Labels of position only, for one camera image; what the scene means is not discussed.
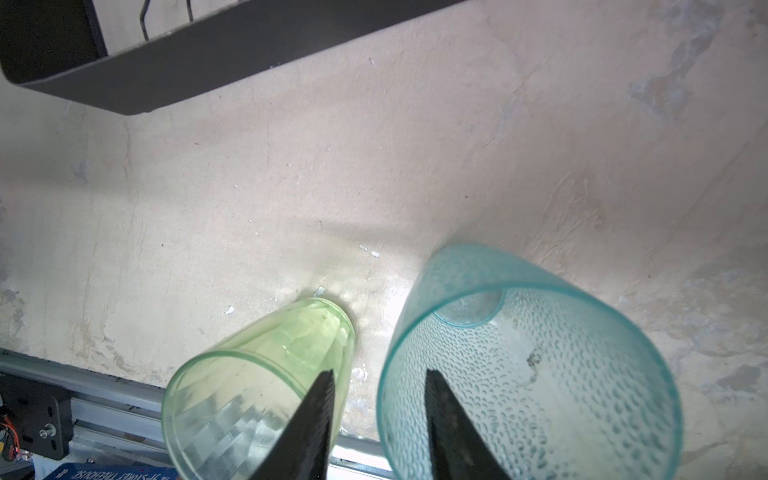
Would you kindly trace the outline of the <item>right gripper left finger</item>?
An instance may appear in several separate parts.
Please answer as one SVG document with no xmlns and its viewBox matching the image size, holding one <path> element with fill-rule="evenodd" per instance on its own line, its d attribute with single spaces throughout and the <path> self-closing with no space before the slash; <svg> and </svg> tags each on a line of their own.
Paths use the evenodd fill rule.
<svg viewBox="0 0 768 480">
<path fill-rule="evenodd" d="M 271 451 L 251 479 L 325 479 L 335 402 L 331 370 L 318 374 Z"/>
</svg>

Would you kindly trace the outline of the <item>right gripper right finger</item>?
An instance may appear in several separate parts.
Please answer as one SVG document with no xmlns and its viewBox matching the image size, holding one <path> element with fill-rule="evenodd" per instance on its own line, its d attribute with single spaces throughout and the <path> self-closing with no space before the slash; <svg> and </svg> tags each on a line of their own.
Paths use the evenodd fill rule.
<svg viewBox="0 0 768 480">
<path fill-rule="evenodd" d="M 434 479 L 509 479 L 438 370 L 426 371 L 424 405 Z"/>
</svg>

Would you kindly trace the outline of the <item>translucent teal plastic cup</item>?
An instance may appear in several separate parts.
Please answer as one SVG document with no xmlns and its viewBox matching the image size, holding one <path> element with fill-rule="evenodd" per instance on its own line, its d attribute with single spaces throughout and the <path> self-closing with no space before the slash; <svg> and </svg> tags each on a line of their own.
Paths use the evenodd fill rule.
<svg viewBox="0 0 768 480">
<path fill-rule="evenodd" d="M 395 327 L 376 416 L 399 479 L 432 475 L 425 409 L 436 370 L 513 479 L 671 479 L 677 387 L 623 314 L 558 276 L 477 244 L 426 262 Z"/>
</svg>

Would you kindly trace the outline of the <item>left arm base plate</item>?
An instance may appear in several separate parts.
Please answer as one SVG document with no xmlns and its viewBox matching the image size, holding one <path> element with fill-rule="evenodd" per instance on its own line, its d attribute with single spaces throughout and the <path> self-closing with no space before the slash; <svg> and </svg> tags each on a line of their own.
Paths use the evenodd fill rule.
<svg viewBox="0 0 768 480">
<path fill-rule="evenodd" d="M 69 455 L 71 398 L 63 388 L 1 374 L 1 419 L 10 421 L 20 448 L 33 454 L 53 460 Z"/>
</svg>

